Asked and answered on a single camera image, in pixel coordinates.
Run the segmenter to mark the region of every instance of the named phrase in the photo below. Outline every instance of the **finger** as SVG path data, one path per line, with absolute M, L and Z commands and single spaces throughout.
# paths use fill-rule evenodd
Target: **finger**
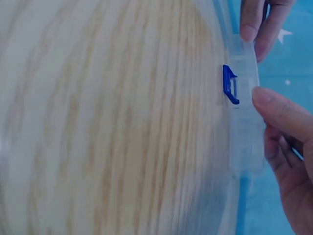
M 291 4 L 272 5 L 269 16 L 262 23 L 255 40 L 255 54 L 257 61 L 262 61 L 274 45 L 278 33 L 290 12 Z
M 265 0 L 242 0 L 240 35 L 243 40 L 252 42 L 261 25 Z
M 303 143 L 290 135 L 283 134 L 283 136 L 289 146 L 297 150 L 297 152 L 303 156 Z
M 281 184 L 286 173 L 291 169 L 287 159 L 283 155 L 278 141 L 281 138 L 281 133 L 269 126 L 264 132 L 264 152 L 265 158 L 271 166 L 278 184 Z
M 291 168 L 295 167 L 296 165 L 302 162 L 302 160 L 294 153 L 293 149 L 286 142 L 283 136 L 280 138 L 278 143 L 282 150 L 283 155 L 287 159 L 287 162 L 289 163 L 289 166 Z
M 313 140 L 310 140 L 303 145 L 303 155 L 305 156 L 305 168 L 311 182 L 313 183 Z
M 274 91 L 257 87 L 253 90 L 253 104 L 261 116 L 273 127 L 305 143 L 313 139 L 313 117 L 282 99 Z

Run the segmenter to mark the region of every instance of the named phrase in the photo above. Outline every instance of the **wooden board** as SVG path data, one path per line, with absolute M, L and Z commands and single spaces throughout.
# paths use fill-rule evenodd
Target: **wooden board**
M 226 202 L 226 57 L 202 2 L 0 1 L 0 234 L 182 234 L 199 198 Z

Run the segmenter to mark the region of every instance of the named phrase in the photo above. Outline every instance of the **hand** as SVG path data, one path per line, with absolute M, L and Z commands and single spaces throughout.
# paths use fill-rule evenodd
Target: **hand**
M 292 101 L 264 88 L 254 89 L 253 104 L 267 124 L 265 156 L 278 181 L 286 217 L 298 235 L 311 235 L 313 116 Z M 293 149 L 303 156 L 303 160 Z
M 243 40 L 255 40 L 258 62 L 262 61 L 273 46 L 282 24 L 295 0 L 242 0 L 240 35 Z M 270 14 L 266 13 L 270 5 Z

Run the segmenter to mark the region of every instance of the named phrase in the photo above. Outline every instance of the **blue clip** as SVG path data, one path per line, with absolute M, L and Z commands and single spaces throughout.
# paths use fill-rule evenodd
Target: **blue clip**
M 237 76 L 234 75 L 230 67 L 223 65 L 223 91 L 233 104 L 238 105 L 236 78 Z M 231 93 L 231 80 L 234 84 L 234 95 Z

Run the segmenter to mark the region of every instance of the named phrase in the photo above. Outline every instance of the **fingernail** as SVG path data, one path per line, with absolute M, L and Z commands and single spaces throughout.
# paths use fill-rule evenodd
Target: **fingernail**
M 257 34 L 255 28 L 249 25 L 242 26 L 240 31 L 241 31 L 240 34 L 241 34 L 242 39 L 247 42 L 252 42 L 255 39 L 256 34 Z
M 258 104 L 266 104 L 274 99 L 274 96 L 267 89 L 255 87 L 252 91 L 252 99 Z

